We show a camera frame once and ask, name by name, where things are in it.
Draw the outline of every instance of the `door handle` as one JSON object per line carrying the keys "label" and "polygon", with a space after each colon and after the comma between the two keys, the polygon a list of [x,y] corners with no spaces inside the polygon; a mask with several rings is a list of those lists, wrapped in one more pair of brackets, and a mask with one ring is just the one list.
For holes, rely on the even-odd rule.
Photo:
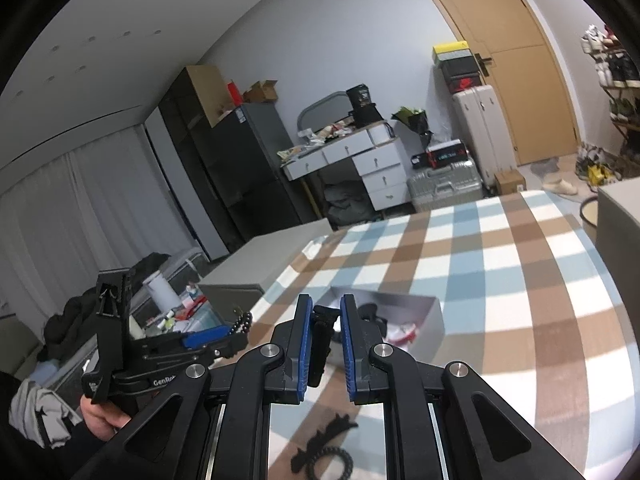
{"label": "door handle", "polygon": [[482,71],[482,75],[484,75],[484,77],[489,77],[489,71],[486,69],[486,64],[487,63],[491,63],[493,62],[494,58],[493,57],[482,57],[480,56],[480,54],[474,54],[476,56],[476,61],[478,62],[478,66],[480,67],[480,70]]}

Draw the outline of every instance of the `metal screw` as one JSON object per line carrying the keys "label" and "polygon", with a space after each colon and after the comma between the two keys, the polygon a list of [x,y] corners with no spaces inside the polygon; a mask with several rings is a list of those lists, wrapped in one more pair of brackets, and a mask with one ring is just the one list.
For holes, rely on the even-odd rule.
{"label": "metal screw", "polygon": [[280,353],[280,347],[272,343],[268,343],[260,348],[260,353],[265,357],[276,357]]}
{"label": "metal screw", "polygon": [[200,363],[189,365],[187,366],[187,377],[190,377],[191,379],[197,379],[198,377],[202,377],[205,371],[205,367]]}
{"label": "metal screw", "polygon": [[469,368],[464,363],[453,363],[449,367],[449,372],[456,377],[465,377],[469,373]]}
{"label": "metal screw", "polygon": [[386,343],[380,343],[373,347],[373,351],[380,357],[389,357],[394,352],[394,348]]}

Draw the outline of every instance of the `wooden door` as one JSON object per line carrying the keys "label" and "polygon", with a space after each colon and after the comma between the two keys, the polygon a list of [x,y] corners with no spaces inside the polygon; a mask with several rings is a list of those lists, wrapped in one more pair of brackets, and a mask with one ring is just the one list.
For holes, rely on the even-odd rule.
{"label": "wooden door", "polygon": [[472,52],[491,59],[484,79],[500,99],[518,163],[575,153],[575,115],[564,78],[524,0],[434,1]]}

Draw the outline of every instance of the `door frame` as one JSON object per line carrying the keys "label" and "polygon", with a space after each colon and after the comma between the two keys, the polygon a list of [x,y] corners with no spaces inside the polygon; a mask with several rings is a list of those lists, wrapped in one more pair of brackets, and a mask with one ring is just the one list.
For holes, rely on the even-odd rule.
{"label": "door frame", "polygon": [[[565,95],[565,98],[567,100],[567,103],[569,104],[569,109],[571,111],[571,120],[572,120],[572,125],[574,127],[574,137],[575,137],[575,143],[576,143],[576,148],[577,148],[580,145],[580,142],[582,140],[582,133],[580,132],[580,128],[578,127],[578,119],[577,119],[574,100],[571,98],[571,94],[570,94],[569,88],[567,86],[567,82],[566,82],[566,77],[564,75],[564,71],[562,70],[560,62],[558,61],[558,54],[556,53],[556,50],[551,45],[551,42],[549,41],[548,35],[546,34],[546,31],[545,31],[544,27],[542,26],[542,23],[538,19],[537,14],[534,12],[533,8],[529,5],[529,1],[528,0],[521,0],[521,1],[524,4],[524,6],[527,8],[527,10],[529,11],[529,14],[533,18],[533,21],[536,23],[536,27],[540,31],[540,34],[542,35],[542,38],[545,41],[546,48],[551,53],[551,57],[554,60],[554,64],[556,66],[556,70],[558,71],[558,73],[560,75],[560,78],[561,78],[561,81],[562,81],[562,88],[564,89],[564,95]],[[438,10],[440,11],[440,13],[441,13],[442,17],[444,18],[444,20],[447,22],[447,25],[449,25],[449,27],[453,31],[453,34],[455,35],[456,39],[458,41],[464,41],[465,38],[462,36],[462,33],[460,32],[460,29],[456,25],[456,22],[453,20],[453,18],[449,14],[449,11],[447,10],[447,7],[444,6],[444,4],[442,3],[441,0],[433,0],[433,3],[436,5],[436,7],[438,7]],[[509,123],[509,119],[506,116],[505,116],[505,120],[507,121],[507,123]],[[513,139],[513,132],[512,132],[510,124],[509,124],[509,134],[511,136],[512,142],[515,142],[515,139]],[[520,155],[518,154],[518,152],[516,150],[514,150],[513,153],[514,153],[514,155],[516,157],[516,161],[517,161],[518,165],[520,165]]]}

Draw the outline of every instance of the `black shoe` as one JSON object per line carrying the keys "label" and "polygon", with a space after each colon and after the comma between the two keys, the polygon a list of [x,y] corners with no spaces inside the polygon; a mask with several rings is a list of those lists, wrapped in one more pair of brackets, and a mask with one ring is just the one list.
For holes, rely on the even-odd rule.
{"label": "black shoe", "polygon": [[626,88],[625,73],[622,70],[622,62],[617,54],[609,57],[609,70],[613,77],[613,86],[616,88]]}
{"label": "black shoe", "polygon": [[625,76],[627,86],[640,88],[640,74],[631,56],[625,52],[622,57],[619,58],[619,64],[622,67],[622,73]]}

